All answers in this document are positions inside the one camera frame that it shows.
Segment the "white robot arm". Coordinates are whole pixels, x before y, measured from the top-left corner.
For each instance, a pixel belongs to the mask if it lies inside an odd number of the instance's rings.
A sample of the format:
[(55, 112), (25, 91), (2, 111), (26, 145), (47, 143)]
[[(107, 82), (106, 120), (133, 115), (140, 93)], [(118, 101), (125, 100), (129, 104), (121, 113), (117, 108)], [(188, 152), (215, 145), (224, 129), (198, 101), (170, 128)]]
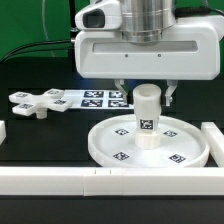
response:
[(94, 0), (75, 16), (75, 62), (84, 78), (165, 80), (170, 100), (180, 80), (220, 73), (224, 12), (175, 0)]

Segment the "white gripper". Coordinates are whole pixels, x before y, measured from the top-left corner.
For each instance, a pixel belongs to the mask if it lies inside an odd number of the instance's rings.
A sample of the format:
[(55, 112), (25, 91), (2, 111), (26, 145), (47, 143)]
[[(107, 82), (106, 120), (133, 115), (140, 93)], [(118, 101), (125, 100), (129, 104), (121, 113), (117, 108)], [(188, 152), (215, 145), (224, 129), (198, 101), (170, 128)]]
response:
[(119, 31), (82, 31), (75, 41), (76, 68), (84, 78), (115, 79), (125, 103), (124, 79), (168, 80), (169, 106), (177, 80), (212, 80), (220, 73), (222, 38), (223, 16), (181, 18), (161, 40), (144, 44), (123, 40)]

